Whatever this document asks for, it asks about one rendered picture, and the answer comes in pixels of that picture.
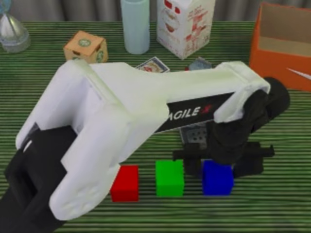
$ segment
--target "open orange box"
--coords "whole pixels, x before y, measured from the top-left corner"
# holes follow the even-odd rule
[[[289,89],[311,91],[311,9],[262,3],[249,66]]]

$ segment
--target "red cube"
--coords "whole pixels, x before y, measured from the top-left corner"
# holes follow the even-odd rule
[[[110,189],[113,202],[138,201],[138,166],[122,165]]]

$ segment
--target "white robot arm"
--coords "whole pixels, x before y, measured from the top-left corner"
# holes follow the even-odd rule
[[[38,129],[72,127],[77,137],[61,159],[66,174],[49,199],[57,220],[71,220],[106,197],[119,163],[152,134],[208,120],[241,119],[247,99],[270,88],[242,62],[158,74],[125,63],[68,61],[24,123],[16,147],[26,151]]]

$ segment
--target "green striped mat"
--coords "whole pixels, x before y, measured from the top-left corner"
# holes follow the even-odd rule
[[[180,61],[156,41],[143,56],[127,54],[122,27],[116,23],[26,23],[32,46],[24,53],[0,50],[0,196],[7,188],[3,170],[15,153],[15,136],[56,69],[64,63],[62,47],[77,30],[105,36],[110,62],[136,66],[158,56],[172,71],[183,70],[197,56],[213,64],[247,62],[253,23],[215,22],[211,42]],[[178,132],[151,137],[128,164],[140,169],[140,202],[111,203],[107,197],[91,213],[70,221],[59,233],[207,233],[310,232],[311,215],[311,94],[291,91],[290,110],[254,134],[251,139],[273,144],[276,157],[265,160],[260,176],[236,181],[230,197],[206,198],[200,182],[186,178],[185,196],[155,196],[155,160],[170,159],[181,146]]]

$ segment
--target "blue cube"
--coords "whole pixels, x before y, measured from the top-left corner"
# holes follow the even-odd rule
[[[205,196],[229,196],[234,186],[231,165],[220,165],[204,161],[202,187]]]

